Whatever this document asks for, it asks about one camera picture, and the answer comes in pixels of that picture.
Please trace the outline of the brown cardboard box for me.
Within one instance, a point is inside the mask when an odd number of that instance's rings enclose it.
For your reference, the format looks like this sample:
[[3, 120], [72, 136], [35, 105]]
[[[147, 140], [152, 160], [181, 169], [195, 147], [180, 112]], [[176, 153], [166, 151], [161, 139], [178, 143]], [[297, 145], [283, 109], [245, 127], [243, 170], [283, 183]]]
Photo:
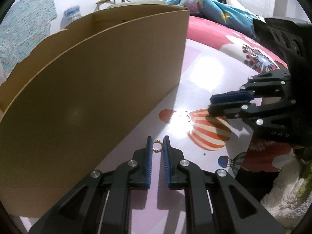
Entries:
[[1, 85], [1, 202], [39, 218], [179, 83], [189, 11], [100, 10], [44, 39]]

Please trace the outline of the teal floral wall cloth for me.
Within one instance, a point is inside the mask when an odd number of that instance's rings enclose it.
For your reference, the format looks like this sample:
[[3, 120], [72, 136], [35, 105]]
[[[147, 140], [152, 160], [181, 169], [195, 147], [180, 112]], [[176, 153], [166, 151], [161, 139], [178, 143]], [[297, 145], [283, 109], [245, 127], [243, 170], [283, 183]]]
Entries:
[[20, 0], [10, 8], [1, 23], [1, 66], [6, 76], [50, 35], [56, 18], [54, 0]]

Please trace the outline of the blue water jug on dispenser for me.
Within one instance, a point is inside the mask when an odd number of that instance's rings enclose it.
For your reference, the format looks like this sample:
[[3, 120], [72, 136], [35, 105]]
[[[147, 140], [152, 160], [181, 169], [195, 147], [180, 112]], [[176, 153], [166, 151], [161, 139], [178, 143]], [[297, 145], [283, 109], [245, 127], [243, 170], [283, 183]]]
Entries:
[[81, 18], [80, 6], [69, 7], [63, 12], [63, 18], [60, 23], [60, 29], [63, 30], [71, 22]]

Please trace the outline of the blue patterned blanket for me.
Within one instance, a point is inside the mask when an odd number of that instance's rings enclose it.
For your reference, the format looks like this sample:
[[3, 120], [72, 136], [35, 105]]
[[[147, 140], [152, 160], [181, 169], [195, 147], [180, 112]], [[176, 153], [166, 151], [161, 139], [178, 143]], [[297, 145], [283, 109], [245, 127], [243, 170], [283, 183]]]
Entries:
[[165, 0], [166, 5], [183, 6], [190, 15], [205, 18], [255, 39], [253, 20], [257, 16], [215, 0]]

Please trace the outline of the pink floral quilt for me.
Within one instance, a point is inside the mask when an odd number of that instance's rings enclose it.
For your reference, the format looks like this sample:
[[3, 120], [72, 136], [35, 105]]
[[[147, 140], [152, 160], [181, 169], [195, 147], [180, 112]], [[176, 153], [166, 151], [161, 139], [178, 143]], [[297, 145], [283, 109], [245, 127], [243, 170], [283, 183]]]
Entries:
[[287, 68], [279, 56], [257, 41], [207, 19], [190, 16], [187, 38], [219, 50], [258, 73]]

